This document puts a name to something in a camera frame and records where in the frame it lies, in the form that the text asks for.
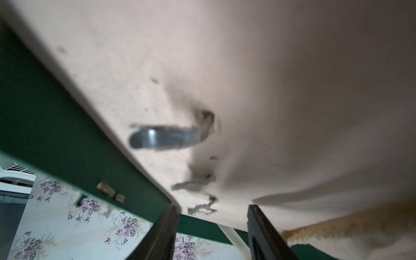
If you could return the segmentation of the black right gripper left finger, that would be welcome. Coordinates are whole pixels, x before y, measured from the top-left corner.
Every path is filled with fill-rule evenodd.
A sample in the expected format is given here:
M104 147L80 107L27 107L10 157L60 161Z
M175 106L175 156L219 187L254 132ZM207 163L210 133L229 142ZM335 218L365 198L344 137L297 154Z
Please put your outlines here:
M172 260L180 213L171 203L127 260Z

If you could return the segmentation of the green jewelry box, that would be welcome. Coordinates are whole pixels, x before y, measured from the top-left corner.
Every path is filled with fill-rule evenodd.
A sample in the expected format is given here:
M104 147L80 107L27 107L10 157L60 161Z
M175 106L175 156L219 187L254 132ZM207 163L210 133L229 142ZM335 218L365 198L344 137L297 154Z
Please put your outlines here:
M415 1L2 1L148 178L197 217L343 260L416 257Z

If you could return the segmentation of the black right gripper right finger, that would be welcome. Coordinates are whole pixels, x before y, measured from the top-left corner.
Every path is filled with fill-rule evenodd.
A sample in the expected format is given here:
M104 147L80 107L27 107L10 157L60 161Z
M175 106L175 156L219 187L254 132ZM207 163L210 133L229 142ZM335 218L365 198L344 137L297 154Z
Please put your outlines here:
M298 260L258 205L249 205L247 217L253 260Z

